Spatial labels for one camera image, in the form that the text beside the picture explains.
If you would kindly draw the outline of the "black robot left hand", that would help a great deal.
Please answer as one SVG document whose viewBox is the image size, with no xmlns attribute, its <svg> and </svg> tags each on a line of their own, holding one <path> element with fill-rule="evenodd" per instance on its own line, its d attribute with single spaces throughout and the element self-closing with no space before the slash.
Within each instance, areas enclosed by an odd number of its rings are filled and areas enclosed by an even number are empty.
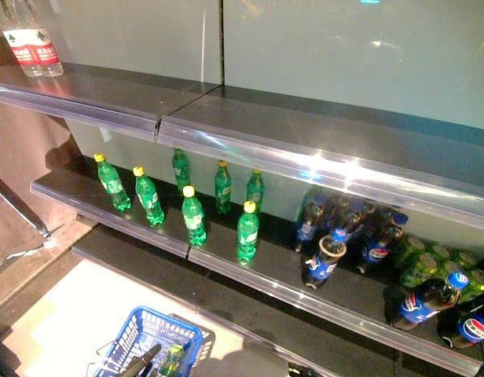
<svg viewBox="0 0 484 377">
<path fill-rule="evenodd" d="M 134 357 L 127 365 L 126 369 L 119 375 L 119 377 L 137 376 L 143 368 L 148 367 L 152 363 L 153 358 L 160 352 L 161 349 L 162 346 L 157 343 L 143 355 Z"/>
</svg>

